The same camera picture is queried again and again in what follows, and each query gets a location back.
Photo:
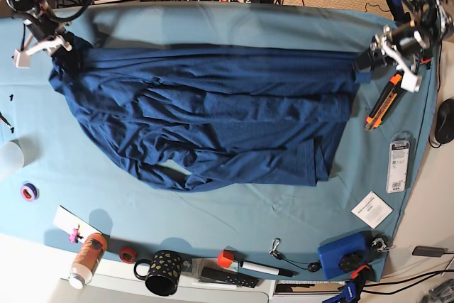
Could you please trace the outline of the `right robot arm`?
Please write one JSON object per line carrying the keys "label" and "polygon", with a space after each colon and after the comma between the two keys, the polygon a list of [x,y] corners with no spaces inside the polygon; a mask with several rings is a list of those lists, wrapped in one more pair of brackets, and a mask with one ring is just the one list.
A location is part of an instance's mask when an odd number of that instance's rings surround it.
{"label": "right robot arm", "polygon": [[6,0],[12,10],[11,16],[22,20],[24,28],[30,32],[28,37],[23,37],[20,48],[14,50],[12,60],[15,67],[29,68],[31,57],[40,51],[50,57],[71,55],[74,39],[65,26],[79,18],[92,2],[85,0],[75,14],[58,17],[48,0]]}

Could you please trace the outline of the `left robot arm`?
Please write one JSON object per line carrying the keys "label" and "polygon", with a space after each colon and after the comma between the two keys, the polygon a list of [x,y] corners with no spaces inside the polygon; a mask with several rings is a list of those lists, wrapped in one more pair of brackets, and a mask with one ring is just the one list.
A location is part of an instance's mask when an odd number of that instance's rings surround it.
{"label": "left robot arm", "polygon": [[410,10],[411,20],[398,28],[384,26],[369,48],[359,55],[356,70],[372,69],[394,63],[402,72],[402,88],[417,92],[421,77],[407,61],[422,56],[453,34],[453,2],[451,0],[402,0]]}

